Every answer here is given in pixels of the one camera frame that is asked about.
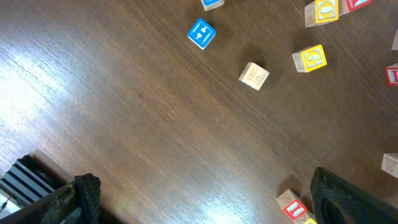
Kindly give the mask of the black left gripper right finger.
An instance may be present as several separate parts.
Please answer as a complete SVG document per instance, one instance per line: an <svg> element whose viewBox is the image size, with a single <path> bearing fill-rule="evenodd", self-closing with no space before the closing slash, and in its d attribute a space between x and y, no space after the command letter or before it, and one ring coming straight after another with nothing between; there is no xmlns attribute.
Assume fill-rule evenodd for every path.
<svg viewBox="0 0 398 224"><path fill-rule="evenodd" d="M310 184L318 223L397 224L397 209L323 167Z"/></svg>

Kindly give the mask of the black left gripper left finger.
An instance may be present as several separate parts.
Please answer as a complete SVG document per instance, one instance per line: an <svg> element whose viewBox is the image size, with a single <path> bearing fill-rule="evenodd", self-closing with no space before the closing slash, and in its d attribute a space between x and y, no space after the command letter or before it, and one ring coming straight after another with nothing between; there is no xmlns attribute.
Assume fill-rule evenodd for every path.
<svg viewBox="0 0 398 224"><path fill-rule="evenodd" d="M101 181L93 174L78 175L44 198L1 219L1 223L61 223L81 209L78 223L98 223Z"/></svg>

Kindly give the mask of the red I block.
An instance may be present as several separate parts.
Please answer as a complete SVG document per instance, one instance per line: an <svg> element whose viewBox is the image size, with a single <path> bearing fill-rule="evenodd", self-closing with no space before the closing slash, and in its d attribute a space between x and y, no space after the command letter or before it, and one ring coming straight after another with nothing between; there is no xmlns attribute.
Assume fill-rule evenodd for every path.
<svg viewBox="0 0 398 224"><path fill-rule="evenodd" d="M282 211L293 222L296 218L308 211L307 207L290 189L277 197L277 203Z"/></svg>

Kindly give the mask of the yellow C block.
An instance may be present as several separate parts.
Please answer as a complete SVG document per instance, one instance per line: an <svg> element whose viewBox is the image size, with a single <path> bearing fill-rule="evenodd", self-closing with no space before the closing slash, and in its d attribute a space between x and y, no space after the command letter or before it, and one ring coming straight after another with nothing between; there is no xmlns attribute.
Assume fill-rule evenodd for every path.
<svg viewBox="0 0 398 224"><path fill-rule="evenodd" d="M295 224L317 224L315 216L311 212L305 212L294 220Z"/></svg>

